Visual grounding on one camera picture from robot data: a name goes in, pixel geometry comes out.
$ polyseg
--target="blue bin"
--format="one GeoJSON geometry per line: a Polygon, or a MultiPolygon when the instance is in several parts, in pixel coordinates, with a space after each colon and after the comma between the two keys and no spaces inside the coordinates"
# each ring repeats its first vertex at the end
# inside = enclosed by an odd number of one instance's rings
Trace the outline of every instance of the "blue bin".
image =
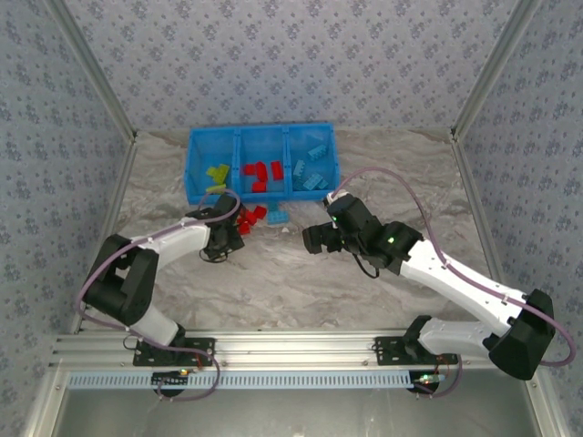
{"type": "MultiPolygon", "coordinates": [[[[192,129],[184,171],[184,185],[190,205],[197,205],[206,188],[215,185],[206,172],[209,167],[220,164],[230,166],[227,187],[236,191],[243,202],[321,200],[340,185],[336,141],[330,123],[192,129]],[[327,147],[326,155],[310,161],[308,152],[321,144],[327,147]],[[305,178],[319,173],[328,182],[328,187],[312,191],[294,190],[292,172],[298,159],[306,163],[305,178]],[[242,174],[246,164],[258,161],[265,164],[269,176],[265,193],[253,193],[251,187],[257,178],[242,174]],[[283,180],[273,180],[272,161],[281,162],[283,180]]],[[[209,196],[206,203],[214,203],[218,197],[209,196]]]]}
{"type": "MultiPolygon", "coordinates": [[[[239,192],[239,160],[237,158],[238,129],[218,127],[209,129],[192,129],[189,138],[189,150],[186,156],[184,186],[190,205],[197,205],[206,194],[206,189],[216,185],[207,175],[210,167],[220,164],[230,166],[227,175],[227,188],[239,192]]],[[[208,197],[206,203],[215,203],[219,195],[208,197]]]]}
{"type": "Polygon", "coordinates": [[[330,123],[313,123],[306,125],[290,125],[288,133],[290,146],[291,171],[299,160],[305,162],[303,179],[307,180],[312,174],[318,173],[328,182],[325,189],[311,191],[295,190],[291,186],[291,200],[321,200],[328,193],[340,185],[340,165],[336,152],[334,127],[330,123]],[[324,144],[327,148],[323,158],[310,160],[308,152],[324,144]]]}

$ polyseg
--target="patterned wallpaper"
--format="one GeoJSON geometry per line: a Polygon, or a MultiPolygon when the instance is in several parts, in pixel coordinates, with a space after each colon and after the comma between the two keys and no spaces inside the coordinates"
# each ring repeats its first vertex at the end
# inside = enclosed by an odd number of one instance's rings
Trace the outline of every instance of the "patterned wallpaper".
{"type": "Polygon", "coordinates": [[[515,0],[66,0],[137,129],[454,124],[515,0]]]}
{"type": "Polygon", "coordinates": [[[0,435],[69,329],[123,138],[41,0],[0,2],[0,435]]]}
{"type": "MultiPolygon", "coordinates": [[[[464,139],[508,280],[539,287],[583,348],[583,5],[543,3],[464,139]]],[[[553,356],[565,356],[556,341],[553,356]]],[[[582,358],[553,370],[583,435],[582,358]]]]}

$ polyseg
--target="wall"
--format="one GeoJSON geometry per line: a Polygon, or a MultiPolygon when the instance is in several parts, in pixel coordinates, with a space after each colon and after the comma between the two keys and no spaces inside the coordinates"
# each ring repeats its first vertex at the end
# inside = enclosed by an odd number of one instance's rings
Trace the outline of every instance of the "wall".
{"type": "Polygon", "coordinates": [[[0,2],[0,435],[21,431],[69,329],[124,155],[40,0],[0,2]]]}
{"type": "MultiPolygon", "coordinates": [[[[464,139],[508,281],[539,287],[583,347],[583,5],[543,2],[464,139]]],[[[565,356],[556,341],[553,357],[565,356]]],[[[553,370],[583,435],[579,357],[553,370]]]]}
{"type": "Polygon", "coordinates": [[[66,0],[137,129],[454,124],[514,0],[66,0]]]}

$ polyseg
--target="red lego brick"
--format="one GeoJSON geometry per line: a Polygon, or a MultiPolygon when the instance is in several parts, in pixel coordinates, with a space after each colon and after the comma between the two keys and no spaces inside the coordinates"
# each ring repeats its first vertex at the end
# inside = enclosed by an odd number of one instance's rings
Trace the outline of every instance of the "red lego brick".
{"type": "Polygon", "coordinates": [[[250,224],[249,223],[241,223],[239,225],[239,234],[240,235],[251,234],[250,224]]]}
{"type": "Polygon", "coordinates": [[[254,176],[255,175],[255,164],[245,164],[243,167],[243,175],[254,176]]]}
{"type": "Polygon", "coordinates": [[[251,187],[251,191],[253,193],[264,193],[267,191],[267,183],[258,180],[257,182],[253,182],[253,186],[251,187]]]}
{"type": "Polygon", "coordinates": [[[265,219],[265,216],[267,215],[267,209],[264,207],[255,207],[255,210],[253,210],[253,214],[259,220],[263,220],[263,219],[265,219]]]}
{"type": "Polygon", "coordinates": [[[280,161],[271,162],[271,173],[273,175],[273,180],[283,179],[283,167],[281,166],[280,161]]]}
{"type": "Polygon", "coordinates": [[[257,217],[248,209],[245,209],[245,221],[247,221],[250,225],[254,226],[257,223],[257,217]]]}
{"type": "Polygon", "coordinates": [[[267,167],[265,167],[265,164],[263,164],[261,161],[255,164],[255,172],[257,173],[258,180],[261,182],[267,182],[267,167]]]}

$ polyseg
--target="white marble table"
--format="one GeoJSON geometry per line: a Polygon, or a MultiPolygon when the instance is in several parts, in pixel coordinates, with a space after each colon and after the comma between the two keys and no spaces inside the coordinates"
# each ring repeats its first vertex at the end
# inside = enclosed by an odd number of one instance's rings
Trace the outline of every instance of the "white marble table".
{"type": "MultiPolygon", "coordinates": [[[[387,129],[337,129],[343,176],[385,166],[413,186],[432,216],[444,250],[487,273],[484,254],[451,147],[435,138],[387,129]]],[[[138,153],[116,231],[131,237],[176,222],[189,207],[182,183],[188,133],[139,133],[138,153]]],[[[414,202],[379,174],[349,187],[381,221],[421,229],[414,202]]],[[[246,247],[218,265],[189,254],[157,277],[154,301],[187,328],[404,328],[417,315],[471,320],[432,290],[396,277],[366,278],[347,253],[313,256],[302,229],[328,221],[316,202],[282,203],[284,229],[258,223],[246,247]]]]}

